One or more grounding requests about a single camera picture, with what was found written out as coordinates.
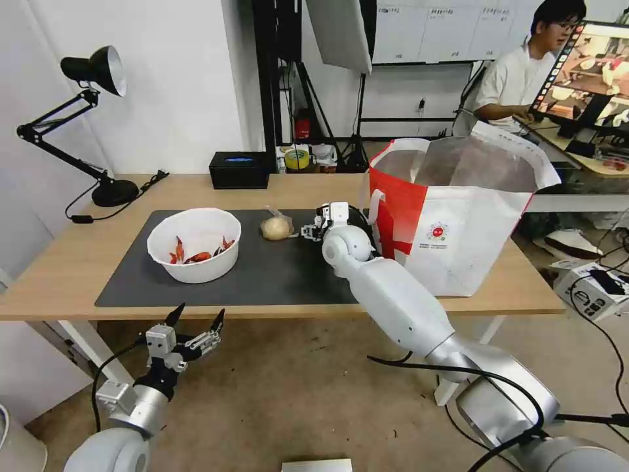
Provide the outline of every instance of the lamp base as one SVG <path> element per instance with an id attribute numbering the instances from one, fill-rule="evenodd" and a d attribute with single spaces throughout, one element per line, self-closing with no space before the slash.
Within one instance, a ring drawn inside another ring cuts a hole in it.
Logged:
<path id="1" fill-rule="evenodd" d="M 139 192 L 130 180 L 101 181 L 92 192 L 92 200 L 97 207 L 118 207 L 135 200 Z"/>

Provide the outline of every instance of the table leg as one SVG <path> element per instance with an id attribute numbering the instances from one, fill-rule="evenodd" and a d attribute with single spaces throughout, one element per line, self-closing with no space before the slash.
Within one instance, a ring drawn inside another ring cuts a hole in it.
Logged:
<path id="1" fill-rule="evenodd" d="M 489 341 L 493 338 L 494 334 L 498 331 L 503 321 L 505 320 L 505 315 L 499 315 L 493 317 L 489 320 L 489 323 L 482 325 L 482 331 L 480 333 L 480 338 L 478 342 L 481 344 L 488 344 Z M 439 377 L 439 386 L 437 390 L 434 391 L 434 400 L 437 402 L 438 406 L 444 406 L 448 401 L 452 398 L 452 395 L 456 392 L 459 387 L 459 383 L 450 382 L 449 380 L 444 379 L 443 377 Z"/>
<path id="2" fill-rule="evenodd" d="M 111 349 L 88 321 L 59 321 L 59 324 L 67 331 L 72 340 L 85 351 L 96 366 L 100 366 L 112 356 Z M 116 382 L 131 385 L 134 382 L 131 374 L 126 371 L 118 360 L 110 362 L 103 369 L 103 374 L 108 379 Z"/>

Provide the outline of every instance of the lamp arm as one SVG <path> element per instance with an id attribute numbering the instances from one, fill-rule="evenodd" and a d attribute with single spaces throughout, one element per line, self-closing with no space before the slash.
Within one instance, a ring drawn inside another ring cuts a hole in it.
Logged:
<path id="1" fill-rule="evenodd" d="M 62 151 L 58 147 L 53 146 L 52 144 L 45 142 L 43 136 L 48 134 L 49 132 L 57 129 L 60 126 L 63 126 L 68 121 L 73 120 L 74 118 L 81 116 L 88 110 L 96 107 L 98 105 L 98 94 L 97 90 L 93 88 L 87 88 L 83 90 L 81 93 L 76 95 L 76 97 L 68 100 L 67 102 L 59 105 L 54 110 L 49 111 L 43 116 L 40 116 L 36 120 L 26 123 L 25 125 L 20 125 L 17 129 L 18 136 L 31 144 L 34 144 L 40 149 L 52 154 L 55 157 L 58 157 L 63 162 L 70 164 L 71 166 L 85 172 L 86 174 L 92 176 L 96 180 L 101 183 L 110 183 L 113 182 L 113 179 L 107 175 L 107 171 L 98 171 L 94 167 L 90 166 L 88 163 L 71 156 L 70 154 Z M 88 105 L 81 108 L 80 110 L 68 115 L 67 117 L 61 119 L 54 119 L 46 121 L 48 118 L 56 115 L 63 109 L 66 109 L 70 105 L 73 105 L 80 100 L 85 100 Z"/>

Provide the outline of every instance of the floor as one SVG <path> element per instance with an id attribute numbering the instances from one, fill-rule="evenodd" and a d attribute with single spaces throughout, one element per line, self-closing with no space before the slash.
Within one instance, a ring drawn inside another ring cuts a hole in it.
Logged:
<path id="1" fill-rule="evenodd" d="M 518 243 L 536 266 L 549 261 L 542 250 Z M 451 321 L 462 334 L 473 332 L 474 319 Z M 181 322 L 180 331 L 195 334 L 208 325 Z M 629 319 L 613 317 L 601 325 L 629 356 Z M 117 349 L 148 327 L 100 323 L 100 332 Z M 511 317 L 493 344 L 551 388 L 564 412 L 619 411 L 613 391 L 616 358 L 602 335 L 579 317 Z M 284 461 L 350 458 L 358 472 L 464 471 L 484 453 L 435 405 L 434 375 L 373 364 L 367 354 L 404 355 L 367 317 L 227 321 L 218 350 L 181 376 L 168 425 L 153 443 L 149 470 L 275 472 Z M 142 348 L 122 359 L 134 376 L 144 372 L 145 361 Z M 626 382 L 622 388 L 629 395 Z M 455 419 L 461 423 L 458 414 Z M 28 429 L 48 444 L 46 470 L 61 471 L 94 432 L 88 389 Z M 606 427 L 565 424 L 547 430 L 598 441 L 629 458 L 629 446 Z M 511 468 L 494 459 L 484 470 Z"/>

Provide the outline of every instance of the desk lamp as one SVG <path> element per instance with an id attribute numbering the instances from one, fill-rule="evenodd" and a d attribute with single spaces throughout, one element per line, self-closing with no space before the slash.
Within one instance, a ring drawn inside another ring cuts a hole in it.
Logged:
<path id="1" fill-rule="evenodd" d="M 89 59 L 66 57 L 61 61 L 61 70 L 68 79 L 76 81 L 83 90 L 54 110 L 30 123 L 19 126 L 18 136 L 94 177 L 98 181 L 98 187 L 92 193 L 92 200 L 99 207 L 117 207 L 132 202 L 139 194 L 138 186 L 134 182 L 113 179 L 102 167 L 72 157 L 44 141 L 46 134 L 98 105 L 100 92 L 92 88 L 93 82 L 109 93 L 125 96 L 126 79 L 118 52 L 113 46 L 105 46 L 98 49 Z M 81 100 L 84 100 L 87 105 L 80 110 L 63 118 L 51 118 Z"/>

